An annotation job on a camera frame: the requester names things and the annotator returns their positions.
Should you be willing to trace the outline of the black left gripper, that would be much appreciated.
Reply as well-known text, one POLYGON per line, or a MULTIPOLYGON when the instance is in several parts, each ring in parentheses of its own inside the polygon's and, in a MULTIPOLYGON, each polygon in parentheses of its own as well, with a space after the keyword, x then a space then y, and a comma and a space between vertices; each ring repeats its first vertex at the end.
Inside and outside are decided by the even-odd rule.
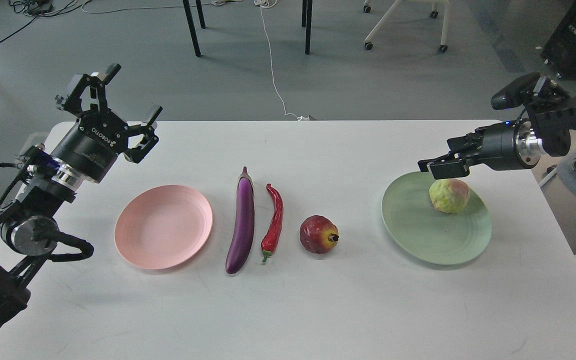
POLYGON ((130 126, 109 108, 106 87, 121 68, 120 64, 112 63, 104 71, 76 74, 65 94, 55 96, 57 109, 77 120, 51 156, 95 183, 103 180, 119 153, 124 151, 127 161, 139 164, 159 141, 155 130, 156 120, 163 111, 161 105, 153 105, 146 121, 130 126), (128 139, 137 136, 141 136, 138 143, 127 148, 128 139))

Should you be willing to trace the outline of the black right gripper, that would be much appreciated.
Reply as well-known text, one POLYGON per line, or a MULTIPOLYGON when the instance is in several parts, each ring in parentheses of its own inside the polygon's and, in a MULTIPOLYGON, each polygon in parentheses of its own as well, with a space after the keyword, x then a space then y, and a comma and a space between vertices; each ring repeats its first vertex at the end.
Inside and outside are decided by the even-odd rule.
POLYGON ((472 166, 485 165, 494 171, 528 170, 541 158, 541 141, 529 121, 482 126, 446 143, 450 153, 417 162, 421 173, 431 173, 435 180, 457 179, 469 176, 472 166))

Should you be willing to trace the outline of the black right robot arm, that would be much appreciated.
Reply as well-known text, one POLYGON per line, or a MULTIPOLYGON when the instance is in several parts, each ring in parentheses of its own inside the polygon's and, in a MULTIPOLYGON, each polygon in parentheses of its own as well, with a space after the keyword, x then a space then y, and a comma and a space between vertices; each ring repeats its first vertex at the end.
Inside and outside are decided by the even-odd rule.
MULTIPOLYGON (((516 120, 480 126, 446 141, 445 155, 423 159, 418 168, 437 179, 462 178, 472 166, 494 171, 528 170, 543 155, 565 157, 576 131, 576 96, 535 71, 522 75, 491 97, 495 110, 523 108, 516 120)), ((572 160, 576 173, 576 157, 572 160)))

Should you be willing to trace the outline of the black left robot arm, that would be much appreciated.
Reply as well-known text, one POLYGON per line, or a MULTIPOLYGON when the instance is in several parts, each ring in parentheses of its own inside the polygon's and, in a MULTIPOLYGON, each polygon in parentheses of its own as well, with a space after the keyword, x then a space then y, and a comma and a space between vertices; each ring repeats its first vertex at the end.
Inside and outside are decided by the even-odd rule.
POLYGON ((0 162, 0 327, 27 308, 30 281, 50 261, 92 257, 88 241, 62 232, 57 210, 72 203, 83 182, 100 183, 119 155, 140 163, 158 143, 156 105, 142 124, 129 125, 109 107, 106 87, 121 70, 74 75, 57 108, 76 121, 50 153, 32 145, 15 162, 0 162))

